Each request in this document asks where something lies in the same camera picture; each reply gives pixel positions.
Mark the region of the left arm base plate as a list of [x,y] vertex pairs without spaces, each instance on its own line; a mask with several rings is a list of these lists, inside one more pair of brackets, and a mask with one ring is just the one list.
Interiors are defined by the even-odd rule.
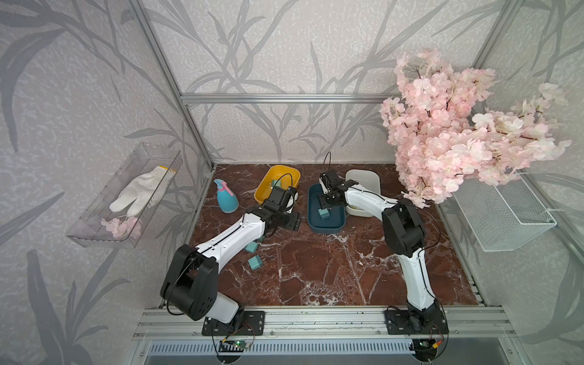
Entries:
[[237,313],[231,322],[223,323],[217,319],[206,318],[202,328],[203,336],[263,335],[266,312],[244,310]]

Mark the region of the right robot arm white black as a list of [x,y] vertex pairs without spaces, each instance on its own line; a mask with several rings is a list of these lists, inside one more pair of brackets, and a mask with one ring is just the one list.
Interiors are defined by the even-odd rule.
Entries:
[[390,335],[448,335],[447,317],[430,285],[425,260],[427,232],[413,202],[375,193],[358,182],[340,178],[335,170],[321,173],[322,208],[354,206],[378,218],[384,238],[397,255],[407,289],[407,308],[388,307],[386,328]]

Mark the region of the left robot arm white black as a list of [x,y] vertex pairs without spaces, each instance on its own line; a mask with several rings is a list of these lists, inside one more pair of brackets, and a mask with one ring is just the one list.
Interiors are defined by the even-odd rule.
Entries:
[[165,304],[192,320],[214,319],[234,329],[243,321],[244,306],[219,292],[219,274],[240,251],[269,231],[297,231],[301,214],[294,211],[296,188],[275,187],[260,205],[246,209],[242,217],[216,237],[196,247],[186,244],[174,254],[160,295]]

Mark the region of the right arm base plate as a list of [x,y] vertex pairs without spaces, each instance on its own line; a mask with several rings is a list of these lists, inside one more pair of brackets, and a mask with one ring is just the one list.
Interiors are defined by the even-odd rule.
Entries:
[[417,310],[388,309],[384,312],[385,325],[389,335],[435,335],[445,337],[450,334],[447,318],[441,310],[430,308]]

